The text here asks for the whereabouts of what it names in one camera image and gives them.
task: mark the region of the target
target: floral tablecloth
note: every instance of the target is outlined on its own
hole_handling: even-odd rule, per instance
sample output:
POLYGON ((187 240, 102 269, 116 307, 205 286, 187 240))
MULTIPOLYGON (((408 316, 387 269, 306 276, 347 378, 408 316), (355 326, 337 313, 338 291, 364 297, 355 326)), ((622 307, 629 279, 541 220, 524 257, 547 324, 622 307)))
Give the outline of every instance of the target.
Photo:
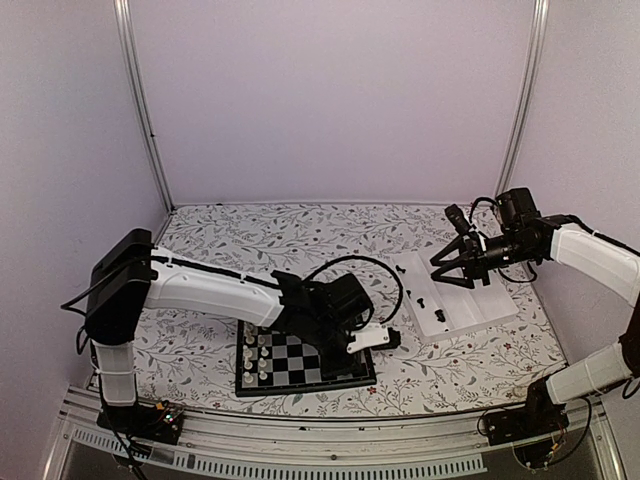
MULTIPOLYGON (((497 233, 487 210, 477 223, 497 233)), ((182 207, 160 244, 196 260, 246 272, 281 269, 304 275, 347 254, 389 255, 444 245, 454 236, 443 207, 424 205, 213 205, 182 207)), ((386 272, 362 262, 354 271, 385 317, 396 298, 386 272)), ((513 276, 522 276, 512 269, 513 276)), ((432 414, 522 400, 532 379, 564 365, 538 298, 528 284, 508 284, 516 321, 423 344, 403 307, 395 351, 374 352, 374 387, 240 399, 234 395, 237 322, 181 310, 145 311, 135 341, 138 389, 196 408, 271 415, 361 417, 432 414)))

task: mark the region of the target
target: lavender wall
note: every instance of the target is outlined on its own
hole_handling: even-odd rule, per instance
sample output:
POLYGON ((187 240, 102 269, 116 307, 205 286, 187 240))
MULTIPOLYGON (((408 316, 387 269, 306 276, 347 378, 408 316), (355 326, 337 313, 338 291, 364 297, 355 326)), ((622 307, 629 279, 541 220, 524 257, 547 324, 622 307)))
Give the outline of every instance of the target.
MULTIPOLYGON (((547 40, 514 185, 545 213, 575 213, 640 247, 640 3, 551 2, 547 40)), ((569 359, 616 341, 631 308, 546 265, 537 284, 569 359)), ((628 478, 640 478, 640 397, 605 397, 628 478)))
POLYGON ((109 1, 0 4, 0 478, 37 478, 80 318, 58 305, 163 212, 109 1))
POLYGON ((177 203, 491 193, 533 1, 132 3, 177 203))

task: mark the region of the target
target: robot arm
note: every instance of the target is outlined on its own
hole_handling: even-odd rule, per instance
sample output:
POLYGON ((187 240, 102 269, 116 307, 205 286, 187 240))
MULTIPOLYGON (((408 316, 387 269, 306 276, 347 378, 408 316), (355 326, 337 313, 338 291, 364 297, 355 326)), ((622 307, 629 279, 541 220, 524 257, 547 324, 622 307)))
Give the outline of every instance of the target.
POLYGON ((475 288, 488 272, 522 261, 554 260, 590 276, 634 307, 619 342, 529 386, 522 409, 485 416, 490 442, 503 443, 549 433, 567 424, 566 402, 602 392, 640 376, 640 256, 626 245, 591 231, 572 215, 542 217, 529 190, 513 189, 496 198, 502 235, 486 238, 456 205, 445 210, 458 233, 431 259, 434 281, 475 288), (456 252, 455 258, 449 255, 456 252), (461 276, 447 275, 461 270, 461 276))
MULTIPOLYGON (((151 233, 140 229, 94 267, 88 293, 84 330, 97 361, 102 426, 166 443, 177 441, 180 426, 148 433, 150 424, 162 427, 158 412, 137 401, 132 342, 143 308, 216 314, 295 335, 318 350, 323 376, 357 371, 354 354, 363 348, 399 344, 399 333, 369 323, 373 304, 353 274, 328 283, 279 271, 245 274, 154 247, 151 233)), ((79 298, 62 308, 71 309, 79 298)))

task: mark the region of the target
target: white block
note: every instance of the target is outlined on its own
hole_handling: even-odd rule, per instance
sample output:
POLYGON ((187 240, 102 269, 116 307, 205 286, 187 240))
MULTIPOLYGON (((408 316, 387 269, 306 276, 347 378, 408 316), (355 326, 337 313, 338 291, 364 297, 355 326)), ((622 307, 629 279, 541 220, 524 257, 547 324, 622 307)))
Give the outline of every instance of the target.
POLYGON ((490 272, 491 285, 470 290, 434 282, 429 259, 438 248, 408 252, 391 257, 395 266, 405 270, 398 276, 405 289, 404 304, 426 343, 483 330, 515 319, 518 307, 497 274, 490 272), (442 310, 445 322, 435 312, 442 310))

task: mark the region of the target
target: black cable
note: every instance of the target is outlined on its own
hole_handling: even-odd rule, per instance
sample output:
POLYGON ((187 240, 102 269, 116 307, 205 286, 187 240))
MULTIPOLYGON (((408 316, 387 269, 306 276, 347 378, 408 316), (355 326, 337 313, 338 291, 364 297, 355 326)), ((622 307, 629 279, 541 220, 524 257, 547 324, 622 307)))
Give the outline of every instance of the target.
POLYGON ((494 207, 498 206, 498 203, 491 197, 476 198, 471 204, 471 210, 469 210, 469 223, 471 223, 472 225, 473 225, 473 212, 476 211, 476 208, 478 208, 478 205, 480 205, 482 202, 490 203, 494 207))
POLYGON ((640 390, 640 381, 638 381, 638 383, 636 384, 636 386, 633 388, 633 390, 631 390, 631 392, 628 392, 629 387, 631 386, 631 384, 633 383, 633 378, 630 378, 627 383, 625 383, 624 388, 622 389, 622 398, 623 400, 629 400, 631 397, 633 397, 636 393, 638 393, 638 390, 640 390))
POLYGON ((587 417, 587 424, 584 426, 584 430, 582 431, 582 435, 580 435, 580 438, 578 439, 576 444, 573 446, 573 448, 571 450, 569 450, 569 453, 567 453, 566 455, 562 456, 561 458, 559 458, 557 460, 551 460, 551 462, 549 462, 547 464, 547 467, 551 467, 553 465, 559 464, 560 462, 564 462, 567 458, 569 458, 571 455, 573 455, 576 452, 576 450, 578 450, 578 448, 580 448, 580 445, 582 445, 582 442, 586 438, 587 433, 589 433, 589 427, 591 426, 591 414, 593 413, 593 406, 591 405, 591 402, 589 401, 589 399, 587 397, 582 397, 582 400, 587 402, 587 405, 589 406, 589 416, 587 417))
POLYGON ((596 232, 593 228, 589 227, 582 220, 580 220, 580 218, 577 217, 576 215, 567 215, 567 217, 570 218, 574 223, 577 223, 580 226, 580 228, 585 230, 587 233, 590 233, 594 237, 604 240, 605 242, 609 242, 610 244, 615 245, 616 247, 620 247, 626 250, 627 252, 631 252, 634 255, 637 255, 640 257, 640 252, 638 250, 631 248, 629 245, 626 245, 621 241, 616 240, 615 238, 611 238, 603 233, 596 232))
MULTIPOLYGON (((510 407, 515 407, 516 405, 524 405, 525 402, 517 402, 517 403, 513 403, 511 405, 509 405, 510 407)), ((480 435, 482 435, 483 437, 486 437, 487 434, 486 433, 482 433, 482 431, 480 430, 480 422, 482 421, 482 419, 484 418, 484 416, 493 411, 493 410, 505 410, 505 411, 509 411, 511 410, 511 408, 506 408, 506 407, 492 407, 492 408, 487 408, 484 412, 482 412, 482 415, 480 415, 480 417, 478 417, 478 421, 476 422, 476 430, 478 431, 478 433, 480 435)))
POLYGON ((511 283, 533 283, 538 279, 538 272, 533 269, 533 267, 531 266, 531 262, 527 262, 527 267, 529 267, 529 271, 531 272, 531 278, 529 278, 528 280, 514 280, 513 278, 507 276, 507 274, 504 273, 501 268, 498 268, 498 274, 511 283))
POLYGON ((66 308, 63 308, 63 310, 66 310, 67 312, 77 313, 78 315, 80 315, 82 317, 86 317, 87 316, 87 314, 85 312, 83 312, 82 310, 80 310, 79 308, 66 307, 66 308))
POLYGON ((82 345, 80 344, 80 338, 82 338, 82 332, 84 332, 84 325, 82 325, 78 329, 78 333, 76 333, 76 353, 78 355, 82 355, 82 352, 84 352, 84 349, 87 346, 87 342, 89 341, 89 336, 85 335, 84 342, 82 342, 82 345))
MULTIPOLYGON (((328 261, 327 263, 325 263, 321 267, 316 268, 313 272, 311 272, 309 275, 307 275, 307 277, 304 280, 302 280, 302 283, 303 284, 308 284, 316 276, 318 276, 320 273, 324 272, 328 268, 331 268, 331 267, 333 267, 334 265, 336 265, 338 263, 346 262, 346 261, 349 261, 349 260, 362 260, 363 262, 373 263, 374 265, 377 265, 377 266, 383 268, 384 270, 386 270, 387 273, 389 273, 391 275, 391 277, 393 277, 393 279, 395 280, 396 284, 398 285, 398 299, 396 300, 396 304, 393 307, 393 311, 389 314, 389 316, 387 316, 387 318, 382 320, 380 322, 380 324, 384 325, 385 323, 391 321, 391 319, 393 317, 395 317, 396 313, 398 313, 398 310, 400 310, 400 306, 402 305, 402 298, 403 298, 404 289, 402 287, 402 283, 400 282, 400 277, 398 277, 396 272, 394 272, 393 269, 389 265, 387 265, 386 263, 384 263, 384 262, 382 262, 382 261, 380 261, 380 260, 378 260, 376 258, 366 257, 364 255, 346 255, 344 257, 334 258, 333 260, 328 261)), ((372 315, 373 315, 373 312, 370 312, 369 319, 371 318, 372 315)))

